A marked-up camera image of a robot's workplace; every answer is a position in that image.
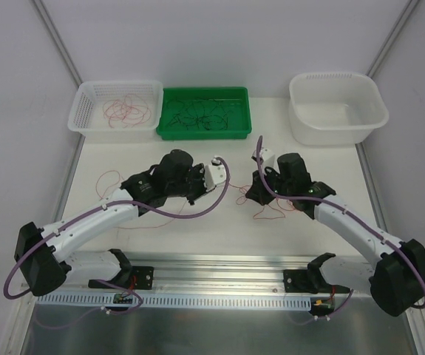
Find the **black clamp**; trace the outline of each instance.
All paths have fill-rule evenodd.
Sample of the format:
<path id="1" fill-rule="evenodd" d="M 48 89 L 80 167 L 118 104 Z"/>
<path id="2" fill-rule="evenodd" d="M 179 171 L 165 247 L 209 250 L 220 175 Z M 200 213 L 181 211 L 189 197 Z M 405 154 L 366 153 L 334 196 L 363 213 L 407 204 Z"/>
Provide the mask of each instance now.
<path id="1" fill-rule="evenodd" d="M 293 294 L 301 294 L 303 292 L 309 294 L 330 294 L 333 291 L 336 294 L 348 294 L 348 287 L 333 285 L 325 282 L 321 275 L 320 267 L 322 264 L 335 257 L 335 254 L 325 253 L 307 264 L 307 269 L 294 269 L 283 271 L 283 283 L 285 284 L 285 292 Z"/>
<path id="2" fill-rule="evenodd" d="M 134 290 L 151 290 L 153 287 L 154 268 L 151 266 L 132 266 Z"/>

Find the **white backdrop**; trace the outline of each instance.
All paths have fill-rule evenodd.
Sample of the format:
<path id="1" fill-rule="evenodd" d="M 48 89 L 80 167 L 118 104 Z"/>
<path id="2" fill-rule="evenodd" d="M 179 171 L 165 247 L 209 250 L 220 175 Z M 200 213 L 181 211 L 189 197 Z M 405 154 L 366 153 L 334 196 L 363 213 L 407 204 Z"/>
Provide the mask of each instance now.
<path id="1" fill-rule="evenodd" d="M 240 85 L 366 72 L 407 0 L 45 0 L 83 80 Z"/>
<path id="2" fill-rule="evenodd" d="M 52 221 L 75 148 L 67 129 L 75 91 L 28 0 L 0 0 L 0 343 L 11 331 L 14 301 L 2 286 L 18 230 Z"/>
<path id="3" fill-rule="evenodd" d="M 375 81 L 390 121 L 365 141 L 388 228 L 425 246 L 425 1 Z"/>

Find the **white table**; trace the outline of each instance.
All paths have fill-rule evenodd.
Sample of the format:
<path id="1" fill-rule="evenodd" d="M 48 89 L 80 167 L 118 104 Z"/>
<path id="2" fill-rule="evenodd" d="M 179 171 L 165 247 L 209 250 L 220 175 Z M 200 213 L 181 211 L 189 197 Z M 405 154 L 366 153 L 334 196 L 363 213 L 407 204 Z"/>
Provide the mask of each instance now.
<path id="1" fill-rule="evenodd" d="M 314 148 L 297 143 L 291 134 L 286 99 L 251 98 L 250 109 L 253 131 L 246 140 L 161 141 L 158 138 L 151 143 L 139 144 L 89 144 L 87 141 L 64 216 L 85 209 L 99 199 L 95 185 L 104 172 L 118 170 L 127 178 L 159 163 L 166 153 L 177 148 L 190 153 L 195 163 L 208 163 L 214 155 L 221 155 L 231 168 L 231 182 L 238 186 L 250 184 L 251 174 L 256 170 L 251 154 L 257 138 L 263 135 L 264 146 L 275 151 L 276 157 L 298 152 L 305 159 L 314 180 L 324 181 L 359 214 L 375 220 L 354 146 Z M 99 182 L 99 189 L 105 190 L 117 180 L 115 173 L 109 173 Z M 218 195 L 219 191 L 215 191 L 198 200 L 195 206 L 186 205 L 182 213 L 201 211 Z M 205 217 L 174 220 L 157 229 L 112 229 L 86 243 L 83 250 L 119 248 L 134 252 L 259 256 L 314 256 L 326 251 L 340 255 L 358 254 L 337 234 L 300 212 L 285 212 L 286 218 L 282 219 L 254 220 L 253 215 L 262 207 L 253 201 L 238 206 L 235 201 L 239 196 L 236 189 L 230 188 L 224 201 Z M 178 212 L 183 204 L 182 198 L 169 199 L 163 208 Z M 168 220 L 149 212 L 124 226 L 159 226 Z"/>

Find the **white plastic basket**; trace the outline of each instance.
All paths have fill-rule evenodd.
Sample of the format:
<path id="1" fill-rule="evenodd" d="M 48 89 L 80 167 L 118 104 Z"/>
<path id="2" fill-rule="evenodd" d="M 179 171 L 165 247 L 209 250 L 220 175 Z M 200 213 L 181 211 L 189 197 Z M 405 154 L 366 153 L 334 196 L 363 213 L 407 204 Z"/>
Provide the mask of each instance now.
<path id="1" fill-rule="evenodd" d="M 136 143 L 156 135 L 163 105 L 159 81 L 87 81 L 79 86 L 68 128 L 93 143 Z"/>
<path id="2" fill-rule="evenodd" d="M 291 80 L 289 91 L 291 129 L 302 144 L 360 143 L 388 122 L 378 87 L 362 74 L 301 74 Z"/>

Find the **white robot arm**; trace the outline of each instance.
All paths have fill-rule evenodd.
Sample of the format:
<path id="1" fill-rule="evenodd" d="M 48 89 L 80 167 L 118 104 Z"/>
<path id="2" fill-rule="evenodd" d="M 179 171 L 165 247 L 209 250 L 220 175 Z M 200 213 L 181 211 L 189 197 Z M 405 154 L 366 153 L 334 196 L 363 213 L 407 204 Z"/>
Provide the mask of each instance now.
<path id="1" fill-rule="evenodd" d="M 309 263 L 305 272 L 298 270 L 296 277 L 290 277 L 295 289 L 316 294 L 331 285 L 345 286 L 371 294 L 380 308 L 393 316 L 425 296 L 425 249 L 419 242 L 404 242 L 359 217 L 332 188 L 311 180 L 299 154 L 280 156 L 276 171 L 274 153 L 261 147 L 261 138 L 257 151 L 259 158 L 256 151 L 252 158 L 259 170 L 253 173 L 245 196 L 261 205 L 275 198 L 293 201 L 296 209 L 343 237 L 368 262 L 323 254 Z"/>
<path id="2" fill-rule="evenodd" d="M 209 165 L 193 166 L 193 159 L 188 153 L 173 150 L 158 165 L 132 175 L 110 196 L 88 209 L 41 229 L 33 222 L 23 226 L 15 252 L 17 263 L 7 280 L 10 281 L 19 267 L 35 296 L 48 294 L 66 283 L 88 283 L 89 287 L 105 288 L 95 279 L 128 288 L 133 271 L 122 251 L 76 250 L 99 234 L 134 220 L 149 210 L 169 217 L 199 217 L 222 200 L 227 186 L 213 206 L 196 215 L 176 216 L 156 208 L 163 206 L 169 197 L 185 197 L 193 205 L 198 198 L 229 179 L 228 167 L 222 158 L 214 158 Z M 4 294 L 9 299 L 16 298 L 8 294 L 8 283 L 4 286 Z"/>

